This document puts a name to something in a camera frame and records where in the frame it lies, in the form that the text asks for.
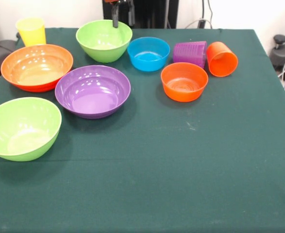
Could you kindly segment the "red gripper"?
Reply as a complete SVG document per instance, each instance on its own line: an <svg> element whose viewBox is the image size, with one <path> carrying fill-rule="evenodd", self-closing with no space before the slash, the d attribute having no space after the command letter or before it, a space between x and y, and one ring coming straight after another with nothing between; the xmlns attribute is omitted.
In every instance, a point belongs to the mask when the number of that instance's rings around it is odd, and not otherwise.
<svg viewBox="0 0 285 233"><path fill-rule="evenodd" d="M119 0L104 0L105 3L112 4L112 21L113 21L113 27L118 27L118 7L119 7ZM133 26L135 24L135 10L134 10L134 2L129 1L129 12L128 12L128 21L129 26Z"/></svg>

